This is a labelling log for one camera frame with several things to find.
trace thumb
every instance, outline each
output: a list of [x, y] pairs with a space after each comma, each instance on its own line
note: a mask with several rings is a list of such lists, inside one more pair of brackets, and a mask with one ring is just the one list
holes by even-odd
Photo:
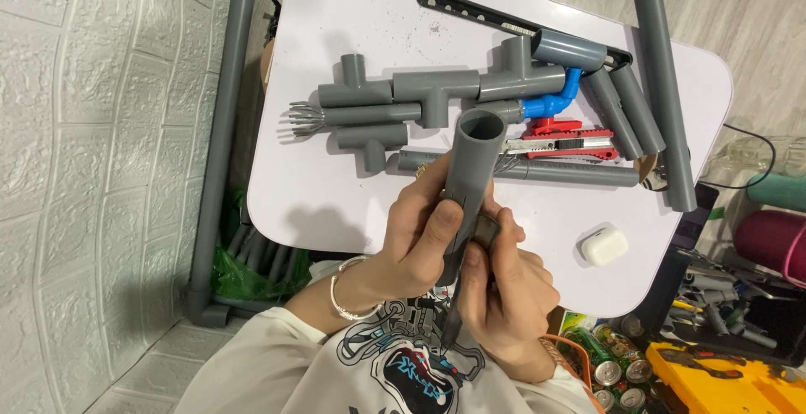
[[458, 227], [462, 223], [462, 207], [453, 200], [439, 202], [437, 208], [431, 213], [422, 236], [408, 253], [407, 257], [416, 262], [427, 262], [433, 258], [442, 260], [448, 244], [456, 236]]
[[462, 262], [462, 295], [456, 306], [462, 320], [472, 328], [486, 321], [489, 272], [487, 253], [480, 245], [469, 242]]

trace pipe opening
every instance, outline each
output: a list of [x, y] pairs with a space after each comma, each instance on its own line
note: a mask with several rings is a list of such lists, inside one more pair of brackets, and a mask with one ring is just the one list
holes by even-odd
[[493, 140], [506, 130], [504, 121], [487, 110], [468, 110], [458, 120], [459, 129], [476, 140]]

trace white t-shirt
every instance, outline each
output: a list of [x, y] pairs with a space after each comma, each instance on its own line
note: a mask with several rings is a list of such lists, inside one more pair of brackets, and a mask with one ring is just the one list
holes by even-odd
[[190, 383], [175, 414], [596, 414], [578, 378], [509, 379], [463, 330], [439, 353], [431, 294], [386, 303], [328, 338], [285, 308], [260, 313]]

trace blue pvc elbow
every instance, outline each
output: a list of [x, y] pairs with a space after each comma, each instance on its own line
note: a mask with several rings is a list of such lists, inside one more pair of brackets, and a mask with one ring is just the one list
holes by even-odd
[[558, 94], [544, 94], [534, 100], [521, 101], [523, 119], [552, 118], [570, 106], [579, 90], [579, 76], [582, 69], [568, 68], [565, 70], [565, 85]]

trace person's right hand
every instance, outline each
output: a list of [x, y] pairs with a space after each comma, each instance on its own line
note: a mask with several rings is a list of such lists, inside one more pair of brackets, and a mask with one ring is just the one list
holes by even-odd
[[473, 338], [510, 378], [537, 383], [554, 372], [538, 338], [547, 333], [547, 315], [557, 307], [559, 293], [543, 260], [518, 248], [522, 229], [512, 211], [501, 208], [497, 220], [501, 230], [492, 258], [478, 244], [468, 244], [457, 306]]

